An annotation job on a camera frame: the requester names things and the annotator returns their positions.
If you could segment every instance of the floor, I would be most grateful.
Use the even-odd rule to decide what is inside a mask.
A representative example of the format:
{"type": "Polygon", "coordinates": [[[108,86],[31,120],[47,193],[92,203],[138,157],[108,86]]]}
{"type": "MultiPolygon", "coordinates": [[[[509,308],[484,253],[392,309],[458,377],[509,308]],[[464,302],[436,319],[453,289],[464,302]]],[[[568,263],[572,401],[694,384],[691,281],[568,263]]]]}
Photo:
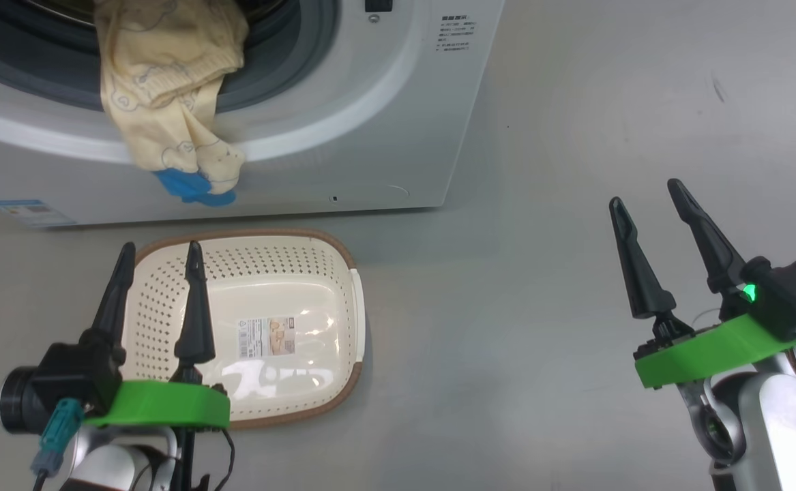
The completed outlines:
{"type": "MultiPolygon", "coordinates": [[[[796,260],[796,0],[511,0],[440,209],[57,232],[0,214],[0,385],[89,325],[123,242],[313,227],[359,265],[366,367],[332,413],[236,432],[227,489],[710,489],[681,398],[634,373],[651,326],[606,211],[625,199],[693,320],[718,302],[669,177],[745,258],[796,260]]],[[[198,441],[221,475],[223,440],[198,441]]],[[[0,428],[0,489],[30,487],[35,448],[0,428]]]]}

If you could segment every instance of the printed label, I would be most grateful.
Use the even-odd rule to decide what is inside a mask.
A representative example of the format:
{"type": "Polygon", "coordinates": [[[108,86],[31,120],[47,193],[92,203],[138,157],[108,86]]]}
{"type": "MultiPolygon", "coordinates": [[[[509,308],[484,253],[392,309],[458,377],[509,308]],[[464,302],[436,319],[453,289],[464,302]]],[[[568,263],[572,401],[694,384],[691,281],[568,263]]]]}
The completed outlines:
{"type": "Polygon", "coordinates": [[[239,359],[295,354],[295,318],[261,317],[237,321],[239,359]]]}
{"type": "Polygon", "coordinates": [[[464,52],[470,49],[470,36],[476,32],[476,22],[467,16],[442,16],[437,34],[438,52],[464,52]]]}
{"type": "Polygon", "coordinates": [[[29,227],[72,226],[76,223],[39,199],[1,200],[0,210],[29,227]]]}

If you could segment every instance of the barcode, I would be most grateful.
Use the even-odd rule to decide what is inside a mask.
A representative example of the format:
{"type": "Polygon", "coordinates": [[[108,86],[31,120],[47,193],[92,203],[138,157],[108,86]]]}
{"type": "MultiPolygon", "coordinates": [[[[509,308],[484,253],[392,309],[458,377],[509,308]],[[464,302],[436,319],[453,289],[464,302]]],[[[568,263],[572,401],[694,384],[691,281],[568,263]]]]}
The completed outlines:
{"type": "Polygon", "coordinates": [[[249,331],[247,329],[239,330],[237,341],[239,343],[239,357],[249,358],[249,331]]]}

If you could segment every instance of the green bracket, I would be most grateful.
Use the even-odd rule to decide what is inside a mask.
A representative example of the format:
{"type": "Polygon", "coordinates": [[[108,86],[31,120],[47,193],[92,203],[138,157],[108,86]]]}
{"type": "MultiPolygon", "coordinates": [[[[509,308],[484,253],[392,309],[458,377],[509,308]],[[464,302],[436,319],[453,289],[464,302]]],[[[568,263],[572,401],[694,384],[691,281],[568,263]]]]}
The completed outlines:
{"type": "Polygon", "coordinates": [[[781,342],[749,314],[635,361],[646,388],[704,379],[794,348],[781,342]]]}
{"type": "Polygon", "coordinates": [[[180,426],[227,428],[229,398],[205,385],[126,380],[119,386],[110,413],[86,419],[93,426],[180,426]]]}

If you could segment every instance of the basket rim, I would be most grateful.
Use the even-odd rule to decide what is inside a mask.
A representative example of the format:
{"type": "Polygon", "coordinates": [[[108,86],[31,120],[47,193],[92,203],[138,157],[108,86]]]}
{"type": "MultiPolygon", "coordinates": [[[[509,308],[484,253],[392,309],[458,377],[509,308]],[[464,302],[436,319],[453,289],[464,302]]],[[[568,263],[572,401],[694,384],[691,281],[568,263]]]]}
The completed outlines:
{"type": "MultiPolygon", "coordinates": [[[[283,236],[283,237],[309,237],[310,239],[319,239],[322,242],[328,243],[339,252],[341,257],[346,262],[346,267],[350,270],[357,269],[355,260],[353,260],[349,250],[346,246],[336,239],[336,237],[329,233],[324,233],[321,230],[314,229],[301,229],[301,228],[263,228],[263,229],[241,229],[241,230],[214,230],[213,232],[192,233],[179,237],[170,237],[170,239],[156,240],[155,242],[148,243],[144,248],[140,249],[134,258],[134,264],[139,265],[146,257],[153,254],[155,251],[160,251],[170,246],[178,246],[180,243],[188,243],[192,240],[202,242],[205,240],[215,239],[236,239],[236,237],[264,237],[264,236],[283,236]]],[[[330,399],[325,404],[319,407],[310,408],[297,413],[282,414],[280,416],[270,417],[257,417],[257,419],[239,419],[231,422],[231,429],[247,430],[253,428],[264,428],[267,426],[284,425],[285,423],[293,423],[308,417],[319,416],[328,413],[334,408],[341,405],[352,392],[352,389],[358,383],[361,376],[362,361],[356,361],[353,364],[349,379],[346,381],[344,388],[338,392],[334,398],[330,399]]]]}

